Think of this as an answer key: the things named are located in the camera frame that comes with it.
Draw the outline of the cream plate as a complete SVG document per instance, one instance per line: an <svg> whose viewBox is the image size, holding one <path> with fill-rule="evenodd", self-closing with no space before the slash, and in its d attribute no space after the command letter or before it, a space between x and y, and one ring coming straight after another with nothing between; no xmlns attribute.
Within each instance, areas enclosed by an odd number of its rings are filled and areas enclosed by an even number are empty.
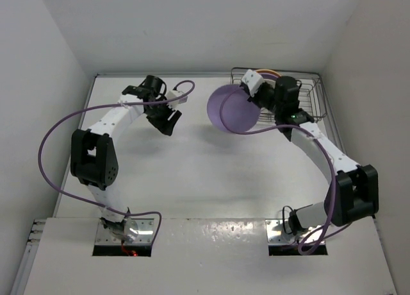
<svg viewBox="0 0 410 295"><path fill-rule="evenodd" d="M265 74L265 75L263 75L263 79L264 79L265 82L267 82L273 88L275 87L276 80L277 80L276 76L268 76L267 74Z"/></svg>

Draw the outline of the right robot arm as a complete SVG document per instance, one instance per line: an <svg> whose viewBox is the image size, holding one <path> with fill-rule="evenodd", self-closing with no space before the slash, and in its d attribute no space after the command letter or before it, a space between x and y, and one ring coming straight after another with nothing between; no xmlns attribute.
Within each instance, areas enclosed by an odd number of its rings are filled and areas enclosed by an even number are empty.
<svg viewBox="0 0 410 295"><path fill-rule="evenodd" d="M293 209L288 226L296 235L311 226L330 222L345 226L379 211L378 172L344 154L321 131L314 118L300 107L299 82L290 76L249 71L245 84L256 106L274 115L277 129L301 149L329 182L322 202Z"/></svg>

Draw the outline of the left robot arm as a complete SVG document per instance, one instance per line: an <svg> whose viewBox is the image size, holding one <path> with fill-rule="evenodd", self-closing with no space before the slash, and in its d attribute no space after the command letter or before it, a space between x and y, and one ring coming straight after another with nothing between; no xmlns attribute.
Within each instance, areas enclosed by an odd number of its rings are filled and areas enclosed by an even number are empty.
<svg viewBox="0 0 410 295"><path fill-rule="evenodd" d="M116 106L95 124L72 134L71 175L92 193L101 210L102 225L114 237L126 240L131 236L131 223L126 217L129 209L115 184L119 174L116 143L143 115L160 133L170 136L182 115L177 106L185 100L177 88L168 90L161 78L148 75L138 86L127 86Z"/></svg>

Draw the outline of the orange plate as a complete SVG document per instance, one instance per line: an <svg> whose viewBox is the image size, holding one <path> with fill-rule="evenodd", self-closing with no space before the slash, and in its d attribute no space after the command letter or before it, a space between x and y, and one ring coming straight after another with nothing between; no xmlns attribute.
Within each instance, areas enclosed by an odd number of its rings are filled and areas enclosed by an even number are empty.
<svg viewBox="0 0 410 295"><path fill-rule="evenodd" d="M258 72L259 74L271 74L278 77L281 77L281 74L279 74L276 71L270 70L270 69L256 69L256 72Z"/></svg>

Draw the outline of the purple plate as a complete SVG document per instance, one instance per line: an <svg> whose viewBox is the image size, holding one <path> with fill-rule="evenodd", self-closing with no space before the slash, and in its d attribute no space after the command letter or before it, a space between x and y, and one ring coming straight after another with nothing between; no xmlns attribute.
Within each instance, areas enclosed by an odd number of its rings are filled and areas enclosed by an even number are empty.
<svg viewBox="0 0 410 295"><path fill-rule="evenodd" d="M225 98L222 115L230 130L243 133L256 125L261 109L248 101L249 95L240 86L223 85L210 95L207 102L207 115L214 127L229 132L220 118L220 107Z"/></svg>

